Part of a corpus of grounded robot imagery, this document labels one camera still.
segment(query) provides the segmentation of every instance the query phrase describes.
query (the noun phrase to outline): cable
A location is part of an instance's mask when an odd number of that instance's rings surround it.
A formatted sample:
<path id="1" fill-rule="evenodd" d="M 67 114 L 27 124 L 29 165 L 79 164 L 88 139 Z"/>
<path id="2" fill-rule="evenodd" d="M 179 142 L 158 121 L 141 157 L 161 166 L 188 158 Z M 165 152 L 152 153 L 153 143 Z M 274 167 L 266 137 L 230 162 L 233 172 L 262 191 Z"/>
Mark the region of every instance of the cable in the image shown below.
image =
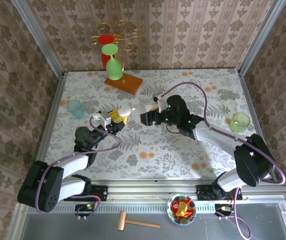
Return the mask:
<path id="1" fill-rule="evenodd" d="M 170 131 L 170 130 L 168 129 L 168 125 L 166 125 L 166 129 L 167 129 L 171 134 L 180 134 L 180 132 L 173 132 L 173 131 Z"/>
<path id="2" fill-rule="evenodd" d="M 239 191 L 239 187 L 235 190 L 235 197 L 234 197 L 234 217 L 235 217 L 235 223 L 236 223 L 236 227 L 237 227 L 237 230 L 239 232 L 239 234 L 242 236 L 242 238 L 244 238 L 245 240 L 250 240 L 251 237 L 252 237 L 252 233 L 251 233 L 251 230 L 249 229 L 247 223 L 241 219 L 240 217 L 237 216 L 236 214 L 236 199 L 237 199 L 237 194 L 238 194 L 238 191 Z M 247 226 L 247 229 L 248 229 L 248 237 L 245 237 L 244 234 L 242 233 L 241 229 L 239 228 L 239 225 L 238 225 L 238 220 L 241 220 L 246 226 Z"/>
<path id="3" fill-rule="evenodd" d="M 98 200 L 98 204 L 97 206 L 95 207 L 95 209 L 89 214 L 89 216 L 87 216 L 86 218 L 90 218 L 93 213 L 98 209 L 99 207 L 99 204 L 101 203 L 101 199 L 100 197 L 96 196 L 96 195 L 86 195 L 86 196 L 71 196 L 71 198 L 74 198 L 74 199 L 86 199 L 86 198 L 96 198 Z M 81 207 L 79 209 L 77 209 L 76 211 L 76 216 L 78 217 L 79 216 L 79 212 L 81 210 Z"/>
<path id="4" fill-rule="evenodd" d="M 61 159 L 59 159 L 59 160 L 53 162 L 52 164 L 50 164 L 50 165 L 46 168 L 46 170 L 44 171 L 44 173 L 43 173 L 43 175 L 42 175 L 42 177 L 41 177 L 41 179 L 40 179 L 40 181 L 39 181 L 39 184 L 38 184 L 38 188 L 37 188 L 37 192 L 36 192 L 36 197 L 35 197 L 35 208 L 36 208 L 37 212 L 39 212 L 39 213 L 42 213 L 42 212 L 43 212 L 43 211 L 41 211 L 41 210 L 39 209 L 39 195 L 40 195 L 40 192 L 41 192 L 41 189 L 42 189 L 42 186 L 43 186 L 43 183 L 44 183 L 46 174 L 48 173 L 48 171 L 50 170 L 50 168 L 51 168 L 52 166 L 54 166 L 54 165 L 56 165 L 56 164 L 59 164 L 59 163 L 63 163 L 63 162 L 65 162 L 65 161 L 67 161 L 67 160 L 69 160 L 69 159 L 71 159 L 71 158 L 77 157 L 77 156 L 84 156 L 84 155 L 86 155 L 86 154 L 94 154 L 94 153 L 101 153 L 101 152 L 111 151 L 111 150 L 116 149 L 116 148 L 121 144 L 122 140 L 121 140 L 119 137 L 117 137 L 117 136 L 115 136 L 115 135 L 113 135 L 113 134 L 111 134 L 111 133 L 109 133 L 109 132 L 103 131 L 103 130 L 101 130 L 101 129 L 95 127 L 95 126 L 93 126 L 92 121 L 93 121 L 93 117 L 91 117 L 91 118 L 89 119 L 89 124 L 90 124 L 90 126 L 91 126 L 93 129 L 95 129 L 95 130 L 97 130 L 97 131 L 99 131 L 99 132 L 101 132 L 101 133 L 104 133 L 104 134 L 106 134 L 106 135 L 108 135 L 108 136 L 112 136 L 113 138 L 115 138 L 115 139 L 118 141 L 118 143 L 116 144 L 116 146 L 111 147 L 111 148 L 108 148 L 108 149 L 102 149 L 102 150 L 96 150 L 96 151 L 87 151 L 87 152 L 80 152 L 80 153 L 76 153 L 76 154 L 74 153 L 74 154 L 72 154 L 72 155 L 63 157 L 63 158 L 61 158 Z M 85 196 L 72 196 L 71 198 L 83 198 L 83 197 L 85 197 Z"/>
<path id="5" fill-rule="evenodd" d="M 238 194 L 238 191 L 239 191 L 239 187 L 235 190 L 235 199 L 237 198 L 237 194 Z M 247 222 L 244 220 L 244 219 L 241 219 L 240 217 L 237 216 L 237 213 L 236 213 L 236 201 L 234 200 L 234 216 L 225 216 L 223 214 L 221 214 L 220 212 L 216 212 L 216 214 L 220 215 L 221 217 L 223 218 L 235 218 L 235 223 L 236 223 L 236 227 L 237 227 L 237 230 L 239 232 L 239 234 L 241 235 L 241 237 L 244 239 L 244 240 L 250 240 L 251 237 L 252 237 L 252 233 L 251 233 L 251 230 L 247 224 Z M 239 227 L 239 224 L 238 224 L 238 220 L 240 220 L 241 222 L 244 223 L 244 225 L 247 227 L 247 230 L 248 230 L 248 237 L 245 237 L 244 234 L 242 233 L 240 227 Z"/>
<path id="6" fill-rule="evenodd" d="M 192 84 L 194 86 L 196 86 L 197 88 L 199 88 L 201 90 L 201 92 L 203 93 L 204 95 L 204 99 L 205 99 L 205 107 L 204 107 L 204 122 L 205 124 L 213 131 L 221 134 L 221 135 L 224 135 L 226 137 L 229 137 L 231 139 L 234 139 L 236 141 L 239 141 L 245 145 L 247 145 L 248 147 L 250 147 L 251 149 L 253 149 L 254 151 L 256 151 L 257 153 L 261 154 L 264 158 L 266 158 L 270 163 L 273 164 L 273 166 L 277 169 L 277 171 L 280 173 L 281 177 L 282 177 L 282 180 L 280 182 L 274 182 L 272 180 L 262 180 L 263 182 L 266 182 L 266 183 L 270 183 L 270 184 L 278 184 L 278 185 L 282 185 L 286 182 L 286 177 L 285 177 L 285 174 L 284 172 L 282 171 L 282 169 L 280 168 L 280 166 L 269 156 L 267 155 L 266 153 L 264 153 L 263 151 L 261 151 L 260 149 L 258 149 L 257 147 L 253 146 L 252 144 L 250 144 L 249 142 L 246 142 L 242 139 L 239 139 L 239 138 L 236 138 L 234 137 L 233 135 L 231 134 L 228 134 L 226 132 L 223 132 L 223 131 L 220 131 L 218 129 L 215 129 L 214 127 L 212 127 L 209 122 L 207 121 L 207 118 L 206 118 L 206 110 L 207 110 L 207 96 L 206 96 L 206 93 L 205 91 L 202 89 L 202 87 L 196 83 L 192 83 L 190 81 L 188 82 L 181 82 L 177 85 L 175 85 L 174 87 L 172 87 L 170 90 L 166 91 L 164 94 L 161 95 L 161 97 L 164 97 L 166 94 L 168 94 L 169 92 L 171 92 L 173 89 L 177 88 L 178 86 L 181 86 L 181 85 L 184 85 L 184 84 Z"/>
<path id="7" fill-rule="evenodd" d="M 233 197 L 233 195 L 231 195 L 231 194 L 230 194 L 230 197 L 231 197 L 231 202 L 230 202 L 230 204 L 229 204 L 229 205 L 227 205 L 227 207 L 228 207 L 228 206 L 231 206 L 231 205 L 232 205 L 232 203 L 233 203 L 233 201 L 234 201 L 234 197 Z"/>

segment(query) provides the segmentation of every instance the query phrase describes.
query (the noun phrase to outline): table surface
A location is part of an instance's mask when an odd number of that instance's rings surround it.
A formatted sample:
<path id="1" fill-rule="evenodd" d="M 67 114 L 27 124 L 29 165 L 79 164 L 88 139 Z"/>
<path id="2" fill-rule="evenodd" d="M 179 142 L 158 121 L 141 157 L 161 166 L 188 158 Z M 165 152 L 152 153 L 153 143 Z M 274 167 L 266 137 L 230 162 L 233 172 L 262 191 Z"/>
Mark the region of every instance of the table surface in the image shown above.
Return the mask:
<path id="1" fill-rule="evenodd" d="M 213 126 L 228 130 L 228 122 L 237 112 L 250 116 L 238 74 L 235 69 L 176 69 L 135 70 L 127 74 L 143 79 L 135 95 L 104 84 L 105 71 L 69 72 L 55 121 L 46 162 L 52 163 L 70 155 L 74 149 L 75 130 L 89 129 L 89 118 L 97 111 L 111 111 L 123 106 L 135 108 L 125 128 L 117 134 L 123 144 L 114 151 L 99 153 L 94 164 L 78 174 L 92 179 L 139 178 L 215 178 L 235 167 L 234 158 L 213 145 L 169 133 L 165 125 L 144 126 L 139 115 L 152 104 L 155 94 L 163 93 L 180 82 L 201 85 L 208 98 L 207 117 Z M 203 94 L 192 85 L 183 85 L 170 95 L 181 95 L 190 112 L 203 114 Z M 85 109 L 83 119 L 75 119 L 67 110 L 67 103 L 79 99 Z M 253 122 L 243 132 L 255 133 Z M 107 137 L 98 149 L 115 144 Z"/>

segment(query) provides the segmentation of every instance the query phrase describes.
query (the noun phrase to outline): wall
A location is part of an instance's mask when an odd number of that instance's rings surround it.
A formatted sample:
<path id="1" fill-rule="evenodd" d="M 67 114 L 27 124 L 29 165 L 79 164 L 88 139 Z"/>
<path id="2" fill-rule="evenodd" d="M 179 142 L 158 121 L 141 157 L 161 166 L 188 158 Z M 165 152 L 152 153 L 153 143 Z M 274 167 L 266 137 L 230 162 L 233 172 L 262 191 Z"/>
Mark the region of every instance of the wall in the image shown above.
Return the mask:
<path id="1" fill-rule="evenodd" d="M 103 69 L 90 37 L 101 22 L 143 35 L 123 54 L 128 69 L 236 68 L 271 0 L 27 0 L 64 71 Z"/>
<path id="2" fill-rule="evenodd" d="M 57 79 L 10 0 L 0 0 L 0 239 L 35 160 Z"/>
<path id="3" fill-rule="evenodd" d="M 286 174 L 286 5 L 245 80 L 265 140 Z"/>

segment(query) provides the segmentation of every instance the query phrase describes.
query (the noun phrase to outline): toy hammer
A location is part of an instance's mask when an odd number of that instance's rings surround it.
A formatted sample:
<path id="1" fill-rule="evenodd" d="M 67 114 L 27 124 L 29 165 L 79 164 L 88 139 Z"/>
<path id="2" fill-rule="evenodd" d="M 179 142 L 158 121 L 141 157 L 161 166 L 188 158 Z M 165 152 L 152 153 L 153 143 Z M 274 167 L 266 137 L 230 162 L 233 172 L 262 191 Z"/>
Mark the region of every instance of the toy hammer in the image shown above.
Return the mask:
<path id="1" fill-rule="evenodd" d="M 126 220 L 126 212 L 125 211 L 121 211 L 119 213 L 119 219 L 118 219 L 118 230 L 122 231 L 124 230 L 124 226 L 125 223 L 127 224 L 136 224 L 136 225 L 141 225 L 141 226 L 146 226 L 146 227 L 153 227 L 153 228 L 160 228 L 161 225 L 159 224 L 153 224 L 153 223 L 144 223 L 141 221 L 130 221 L 130 220 Z"/>

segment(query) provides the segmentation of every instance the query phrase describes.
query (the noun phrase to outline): mallet handle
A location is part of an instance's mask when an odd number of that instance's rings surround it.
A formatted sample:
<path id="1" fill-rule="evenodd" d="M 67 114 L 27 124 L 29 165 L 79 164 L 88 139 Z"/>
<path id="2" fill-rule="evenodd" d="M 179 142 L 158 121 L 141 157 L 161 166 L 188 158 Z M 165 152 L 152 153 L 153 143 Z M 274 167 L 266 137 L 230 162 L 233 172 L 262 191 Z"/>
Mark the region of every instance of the mallet handle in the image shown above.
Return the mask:
<path id="1" fill-rule="evenodd" d="M 141 222 L 141 221 L 130 221 L 130 220 L 125 220 L 125 223 L 127 224 L 136 224 L 136 225 L 141 225 L 141 226 L 146 226 L 146 227 L 153 227 L 153 228 L 160 228 L 161 225 L 159 224 L 153 224 L 153 223 L 147 223 L 147 222 Z"/>

